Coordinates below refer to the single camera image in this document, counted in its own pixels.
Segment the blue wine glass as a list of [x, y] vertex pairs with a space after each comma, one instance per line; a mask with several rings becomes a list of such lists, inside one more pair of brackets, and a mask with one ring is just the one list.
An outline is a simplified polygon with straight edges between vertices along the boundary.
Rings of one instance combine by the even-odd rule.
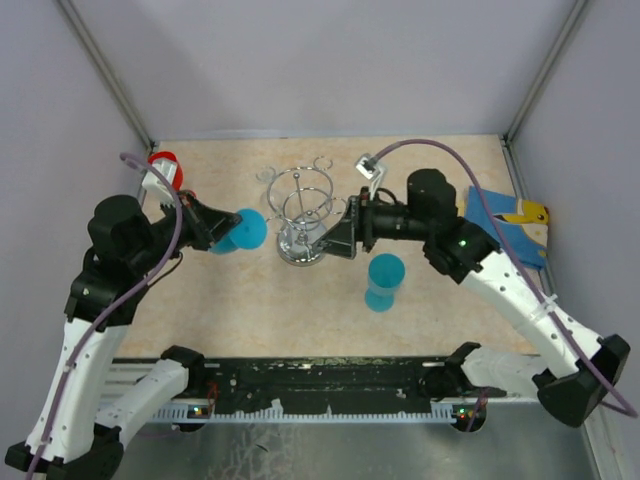
[[255, 250], [266, 240], [268, 228], [263, 215], [250, 208], [237, 211], [241, 222], [222, 240], [209, 249], [210, 253], [224, 255], [236, 250]]
[[404, 262], [398, 256], [390, 253], [375, 256], [368, 267], [368, 288], [364, 296], [367, 307], [376, 313], [390, 310], [405, 274]]

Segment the red wine glass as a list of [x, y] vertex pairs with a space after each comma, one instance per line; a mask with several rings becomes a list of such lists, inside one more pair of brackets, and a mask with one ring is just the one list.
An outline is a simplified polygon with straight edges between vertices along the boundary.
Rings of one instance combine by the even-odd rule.
[[[159, 151], [152, 154], [148, 157], [148, 163], [171, 184], [175, 191], [191, 192], [191, 189], [185, 184], [182, 166], [173, 152]], [[168, 188], [152, 172], [148, 171], [145, 174], [142, 186], [161, 204], [173, 202]]]

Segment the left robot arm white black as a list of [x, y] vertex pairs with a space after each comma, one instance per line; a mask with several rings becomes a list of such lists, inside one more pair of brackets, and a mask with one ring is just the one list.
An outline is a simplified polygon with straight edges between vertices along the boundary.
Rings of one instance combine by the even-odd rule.
[[137, 307], [171, 258], [189, 247], [208, 251], [242, 222], [212, 209], [161, 177], [172, 200], [148, 220], [139, 201], [114, 195], [100, 202], [87, 229], [92, 245], [72, 282], [63, 345], [43, 409], [27, 439], [8, 448], [5, 463], [31, 479], [110, 479], [131, 440], [174, 397], [204, 377], [204, 357], [166, 350], [127, 393], [101, 408], [101, 389]]

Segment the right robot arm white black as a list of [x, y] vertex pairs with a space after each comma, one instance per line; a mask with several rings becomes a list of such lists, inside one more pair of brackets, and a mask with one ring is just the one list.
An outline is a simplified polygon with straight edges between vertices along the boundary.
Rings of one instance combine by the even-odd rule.
[[530, 356], [467, 342], [446, 359], [443, 381], [428, 381], [429, 396], [499, 389], [535, 397], [556, 420], [581, 426], [606, 396], [605, 386], [619, 380], [629, 344], [618, 335], [598, 335], [528, 285], [498, 242], [459, 216], [455, 199], [455, 188], [440, 171], [420, 169], [408, 177], [405, 203], [386, 203], [362, 188], [314, 245], [352, 259], [379, 239], [422, 243], [437, 272], [489, 302], [536, 349]]

